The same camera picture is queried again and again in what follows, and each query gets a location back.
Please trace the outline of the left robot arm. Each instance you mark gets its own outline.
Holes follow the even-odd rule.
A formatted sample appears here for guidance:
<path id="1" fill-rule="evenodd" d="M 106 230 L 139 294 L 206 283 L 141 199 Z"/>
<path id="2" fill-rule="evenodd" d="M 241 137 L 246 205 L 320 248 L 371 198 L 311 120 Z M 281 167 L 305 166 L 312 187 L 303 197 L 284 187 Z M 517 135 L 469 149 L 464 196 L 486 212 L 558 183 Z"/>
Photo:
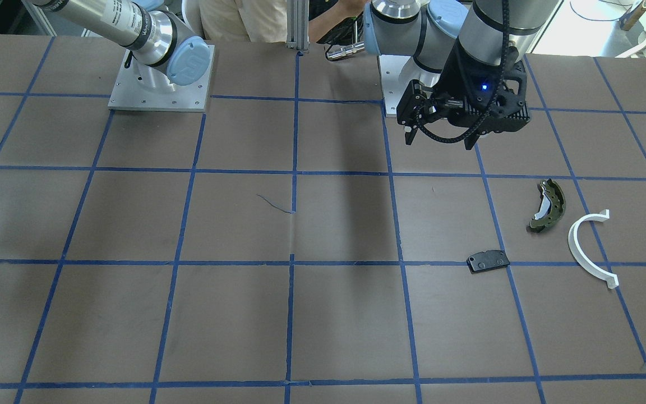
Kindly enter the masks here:
<path id="1" fill-rule="evenodd" d="M 481 136 L 522 130 L 531 120 L 523 57 L 559 1 L 371 1 L 364 46 L 408 57 L 393 108 L 406 145 L 423 134 L 472 149 Z"/>

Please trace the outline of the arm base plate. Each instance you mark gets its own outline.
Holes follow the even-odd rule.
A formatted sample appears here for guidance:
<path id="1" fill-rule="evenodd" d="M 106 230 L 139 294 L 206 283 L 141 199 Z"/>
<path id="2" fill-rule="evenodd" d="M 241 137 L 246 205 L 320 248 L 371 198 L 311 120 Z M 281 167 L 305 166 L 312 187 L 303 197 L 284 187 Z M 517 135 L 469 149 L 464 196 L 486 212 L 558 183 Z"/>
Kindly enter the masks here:
<path id="1" fill-rule="evenodd" d="M 397 106 L 410 80 L 413 79 L 416 65 L 412 56 L 379 56 L 380 84 L 384 95 L 385 115 L 394 118 Z"/>
<path id="2" fill-rule="evenodd" d="M 111 90 L 108 108 L 123 112 L 204 113 L 214 59 L 205 74 L 191 85 L 172 84 L 162 72 L 136 61 L 125 51 Z"/>

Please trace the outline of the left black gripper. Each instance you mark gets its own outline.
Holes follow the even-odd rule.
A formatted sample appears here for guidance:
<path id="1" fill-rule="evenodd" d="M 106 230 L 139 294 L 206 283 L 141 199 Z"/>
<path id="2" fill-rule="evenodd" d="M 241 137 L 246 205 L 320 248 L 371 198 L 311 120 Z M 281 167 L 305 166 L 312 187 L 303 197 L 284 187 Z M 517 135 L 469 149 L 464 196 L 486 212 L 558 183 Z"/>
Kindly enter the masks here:
<path id="1" fill-rule="evenodd" d="M 473 149 L 487 133 L 519 131 L 530 123 L 527 72 L 518 49 L 498 45 L 493 53 L 505 54 L 503 66 L 478 61 L 457 41 L 436 84 L 429 87 L 410 80 L 396 114 L 397 123 L 404 126 L 405 145 L 412 145 L 419 131 L 438 139 L 426 125 L 442 118 L 465 128 L 458 135 L 465 139 L 465 149 Z"/>

